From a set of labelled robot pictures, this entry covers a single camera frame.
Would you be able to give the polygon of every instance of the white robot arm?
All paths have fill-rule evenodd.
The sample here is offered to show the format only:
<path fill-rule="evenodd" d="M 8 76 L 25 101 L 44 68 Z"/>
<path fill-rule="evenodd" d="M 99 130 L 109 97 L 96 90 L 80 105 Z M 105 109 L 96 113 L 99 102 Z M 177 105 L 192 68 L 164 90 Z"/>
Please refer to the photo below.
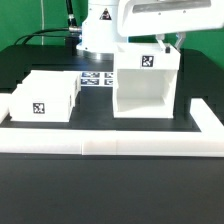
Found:
<path fill-rule="evenodd" d="M 224 26 L 223 0 L 121 0 L 122 36 L 157 35 Z"/>

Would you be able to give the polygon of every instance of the white border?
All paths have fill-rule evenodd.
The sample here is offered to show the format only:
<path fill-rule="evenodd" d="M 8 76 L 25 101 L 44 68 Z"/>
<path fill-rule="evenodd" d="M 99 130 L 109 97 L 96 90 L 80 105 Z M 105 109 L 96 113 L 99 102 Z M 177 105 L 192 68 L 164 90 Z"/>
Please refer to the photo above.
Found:
<path fill-rule="evenodd" d="M 221 122 L 202 99 L 192 99 L 190 113 L 201 132 L 0 128 L 0 152 L 224 157 Z"/>

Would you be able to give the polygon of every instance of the black tabletop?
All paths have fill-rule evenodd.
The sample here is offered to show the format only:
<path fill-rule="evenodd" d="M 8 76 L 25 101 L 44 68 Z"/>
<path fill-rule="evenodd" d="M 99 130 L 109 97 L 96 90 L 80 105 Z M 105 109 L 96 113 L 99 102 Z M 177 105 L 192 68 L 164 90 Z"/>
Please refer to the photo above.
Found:
<path fill-rule="evenodd" d="M 0 92 L 12 92 L 31 69 L 112 71 L 113 66 L 76 57 L 64 47 L 11 46 L 0 53 Z M 165 127 L 152 120 L 136 129 L 199 131 L 189 116 L 192 97 L 203 98 L 223 122 L 223 81 L 224 72 L 202 53 L 184 50 L 174 123 Z M 85 95 L 103 90 L 92 91 L 85 88 L 80 102 L 88 99 Z M 111 94 L 106 91 L 105 99 Z M 88 105 L 96 117 L 103 111 L 99 103 L 94 108 Z M 81 104 L 80 111 L 85 112 Z M 76 127 L 55 124 L 49 128 L 96 125 L 82 122 Z M 131 130 L 135 124 L 116 122 L 111 129 Z M 1 127 L 34 126 L 6 120 Z M 4 224 L 222 224 L 223 189 L 223 158 L 0 154 L 0 220 Z"/>

